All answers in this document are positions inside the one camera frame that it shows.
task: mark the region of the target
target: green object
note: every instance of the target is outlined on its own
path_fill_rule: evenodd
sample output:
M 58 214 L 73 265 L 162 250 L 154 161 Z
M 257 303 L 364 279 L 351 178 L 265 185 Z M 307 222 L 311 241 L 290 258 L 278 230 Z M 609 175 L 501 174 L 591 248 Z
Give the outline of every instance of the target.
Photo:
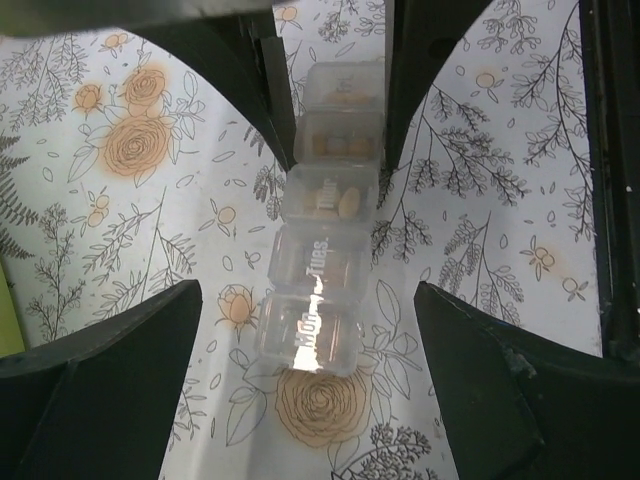
M 0 357 L 24 352 L 24 341 L 18 325 L 7 279 L 0 266 Z

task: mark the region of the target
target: tablecloth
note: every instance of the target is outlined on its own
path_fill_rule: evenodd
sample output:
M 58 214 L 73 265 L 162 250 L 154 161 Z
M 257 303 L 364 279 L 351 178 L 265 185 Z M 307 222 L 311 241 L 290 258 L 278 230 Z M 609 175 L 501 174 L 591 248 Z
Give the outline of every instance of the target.
M 274 15 L 296 115 L 314 62 L 384 60 L 383 0 Z M 456 478 L 419 280 L 600 354 L 575 0 L 496 0 L 419 107 L 383 179 L 347 379 L 256 363 L 285 174 L 233 106 L 120 29 L 0 42 L 0 252 L 29 345 L 202 284 L 162 479 Z

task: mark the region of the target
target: translucent plastic pill box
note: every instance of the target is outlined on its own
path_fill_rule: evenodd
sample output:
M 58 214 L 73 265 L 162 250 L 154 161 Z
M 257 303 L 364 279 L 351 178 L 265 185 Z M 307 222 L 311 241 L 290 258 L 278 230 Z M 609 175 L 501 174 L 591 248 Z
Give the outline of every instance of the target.
M 309 70 L 302 103 L 307 110 L 384 112 L 384 62 L 316 63 Z
M 344 163 L 380 168 L 384 117 L 377 112 L 309 111 L 298 123 L 298 163 Z
M 296 165 L 287 174 L 282 217 L 369 230 L 377 202 L 377 169 Z
M 285 224 L 276 234 L 269 280 L 277 292 L 320 292 L 361 300 L 369 273 L 369 232 Z
M 262 304 L 256 349 L 271 364 L 347 376 L 358 360 L 358 315 L 356 302 L 272 293 Z

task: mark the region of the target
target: floral tablecloth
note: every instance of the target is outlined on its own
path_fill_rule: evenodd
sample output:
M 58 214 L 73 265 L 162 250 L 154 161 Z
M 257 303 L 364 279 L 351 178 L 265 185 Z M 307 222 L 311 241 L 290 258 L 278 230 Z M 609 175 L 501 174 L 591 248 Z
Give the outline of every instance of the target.
M 274 15 L 297 115 L 314 62 L 384 60 L 383 0 Z M 456 478 L 420 279 L 599 355 L 575 0 L 495 1 L 416 112 L 382 188 L 348 379 L 255 363 L 285 175 L 213 87 L 121 30 L 0 42 L 0 252 L 28 343 L 202 283 L 162 478 Z

